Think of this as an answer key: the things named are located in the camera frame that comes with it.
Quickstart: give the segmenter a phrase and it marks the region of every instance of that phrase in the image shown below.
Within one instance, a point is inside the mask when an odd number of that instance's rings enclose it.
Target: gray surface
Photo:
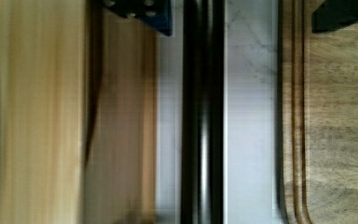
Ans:
[[[159,40],[159,223],[179,223],[182,1]],[[282,223],[276,184],[277,0],[227,2],[226,223]]]

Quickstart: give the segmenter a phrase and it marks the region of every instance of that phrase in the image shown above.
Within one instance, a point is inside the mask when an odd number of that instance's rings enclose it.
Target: black rod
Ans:
[[[224,0],[185,0],[182,224],[223,223]]]

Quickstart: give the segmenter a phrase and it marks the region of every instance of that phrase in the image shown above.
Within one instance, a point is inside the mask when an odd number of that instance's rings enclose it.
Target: light wood panel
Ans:
[[[358,223],[358,24],[312,34],[323,0],[283,0],[283,172],[290,223]]]
[[[79,222],[86,3],[0,0],[0,224]]]
[[[103,75],[86,166],[85,223],[154,223],[156,38],[137,20],[103,12]]]

